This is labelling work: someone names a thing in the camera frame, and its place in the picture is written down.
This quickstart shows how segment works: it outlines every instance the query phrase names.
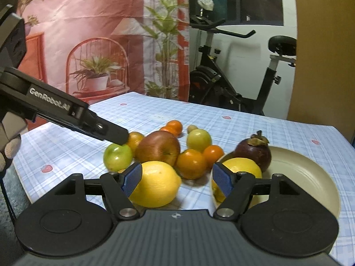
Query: gray carpet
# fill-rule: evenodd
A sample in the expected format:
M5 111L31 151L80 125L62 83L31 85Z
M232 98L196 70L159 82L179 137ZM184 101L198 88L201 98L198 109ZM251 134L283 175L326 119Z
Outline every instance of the gray carpet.
M31 203L27 198L13 165L6 172L4 184L11 205L18 217ZM14 226L8 214L5 199L0 191L0 266L12 265L23 253L16 239Z

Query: black circular pad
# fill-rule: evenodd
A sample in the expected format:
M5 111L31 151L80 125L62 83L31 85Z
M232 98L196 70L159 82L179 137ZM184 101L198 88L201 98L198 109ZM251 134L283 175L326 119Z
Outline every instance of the black circular pad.
M108 237L112 228L109 213L71 196L53 196L45 203L38 200L19 216L15 232L25 249L44 256L72 256L96 247Z
M81 215L72 210L54 210L45 214L40 224L52 233L68 233L74 231L81 224Z
M279 197L253 206L242 216L241 230L246 238L267 252L287 257L329 252L338 235L336 218L306 198Z

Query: wooden door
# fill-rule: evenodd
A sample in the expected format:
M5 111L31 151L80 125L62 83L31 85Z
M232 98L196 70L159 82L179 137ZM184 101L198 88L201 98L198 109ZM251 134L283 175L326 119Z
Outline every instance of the wooden door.
M297 64L288 120L355 131L355 0L296 0Z

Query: white plate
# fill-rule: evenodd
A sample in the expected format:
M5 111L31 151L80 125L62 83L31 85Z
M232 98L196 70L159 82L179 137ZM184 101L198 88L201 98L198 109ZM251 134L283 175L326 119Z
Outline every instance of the white plate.
M270 179L272 174L286 175L299 187L309 193L319 203L326 207L336 218L340 214L340 197L338 189L329 174L316 162L294 151L270 146L272 160L269 168L263 173L263 178ZM220 162L233 158L229 153L220 159ZM214 205L220 203L215 199L212 190L212 172L209 178L209 187ZM254 196L251 206L265 202L268 195Z

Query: bike handlebar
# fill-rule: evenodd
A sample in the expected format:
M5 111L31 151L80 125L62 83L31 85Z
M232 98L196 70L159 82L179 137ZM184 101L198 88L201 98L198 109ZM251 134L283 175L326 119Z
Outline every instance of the bike handlebar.
M221 19L221 20L219 20L217 22L214 22L214 23L211 23L211 24L208 24L208 25L190 23L190 26L192 28L203 30L203 31L207 31L207 32L210 32L210 33L224 34L224 35L238 37L238 38L242 38L242 39L249 38L249 37L253 36L256 33L255 30L251 30L248 34L244 35L244 34L234 33L234 32L230 32L230 31L220 30L220 29L216 28L218 26L221 26L224 22L225 22L225 19Z
M208 30L208 32L215 33L215 34L225 34L228 36L238 37L238 38L242 38L242 39L249 38L256 33L255 30L251 30L248 34L244 35L244 34L239 34L239 33L234 33L234 32L230 32L230 31L219 30L219 29L210 29L210 30Z
M225 22L225 19L221 19L217 22L214 22L212 24L209 24L209 25L202 25L202 24L193 24L193 23L190 23L190 26L195 28L195 29L200 29L200 30L210 30L210 29L213 29L213 28L216 28L218 26L221 26L223 23Z

